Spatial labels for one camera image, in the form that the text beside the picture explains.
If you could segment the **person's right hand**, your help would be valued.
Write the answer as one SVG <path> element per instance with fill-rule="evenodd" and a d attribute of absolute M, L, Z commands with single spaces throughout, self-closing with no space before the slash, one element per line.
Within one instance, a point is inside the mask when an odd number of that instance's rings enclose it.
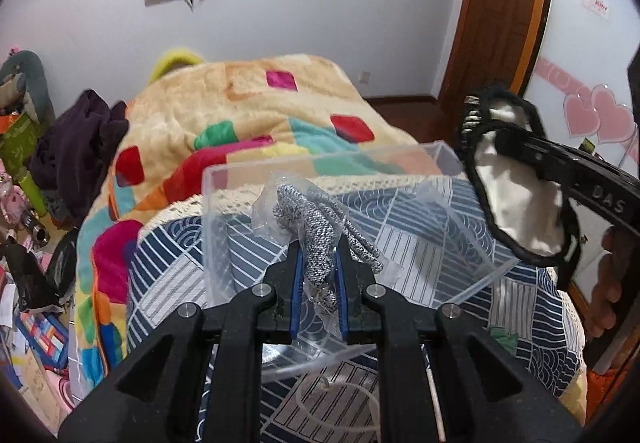
<path fill-rule="evenodd" d="M 622 295 L 620 278 L 615 275 L 615 264 L 620 261 L 616 252 L 617 229 L 610 227 L 602 238 L 604 255 L 598 266 L 598 281 L 593 287 L 589 309 L 585 315 L 585 328 L 589 339 L 600 338 L 605 330 L 616 323 L 613 305 Z"/>

